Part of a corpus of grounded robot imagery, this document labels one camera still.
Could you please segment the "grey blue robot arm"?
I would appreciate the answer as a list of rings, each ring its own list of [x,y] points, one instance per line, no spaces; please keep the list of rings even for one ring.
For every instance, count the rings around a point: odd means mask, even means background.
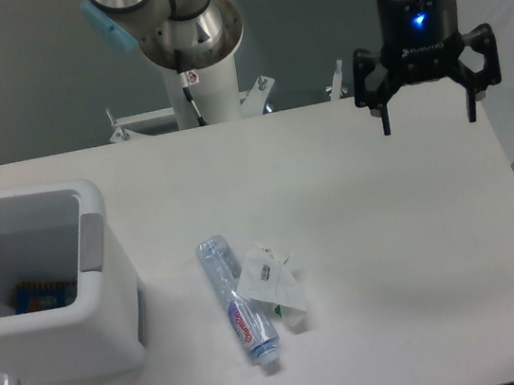
[[[405,85],[450,79],[467,93],[468,119],[502,80],[490,25],[458,28],[456,0],[376,0],[382,47],[353,54],[355,105],[383,122]],[[139,47],[159,68],[180,128],[244,116],[233,60],[243,22],[228,0],[84,0],[88,23],[119,49]]]

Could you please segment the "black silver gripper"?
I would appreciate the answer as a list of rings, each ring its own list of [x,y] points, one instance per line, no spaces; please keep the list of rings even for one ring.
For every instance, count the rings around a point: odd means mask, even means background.
[[[478,100],[486,90],[502,81],[496,36],[490,24],[480,24],[467,34],[458,30],[456,0],[376,0],[382,48],[380,52],[355,49],[353,52],[353,87],[355,106],[367,107],[381,119],[384,136],[391,125],[388,103],[404,83],[422,83],[442,78],[444,71],[435,67],[444,57],[449,79],[463,86],[468,120],[477,120]],[[466,48],[483,58],[483,67],[474,71],[459,59]],[[367,86],[367,78],[381,65],[386,71],[376,89]]]

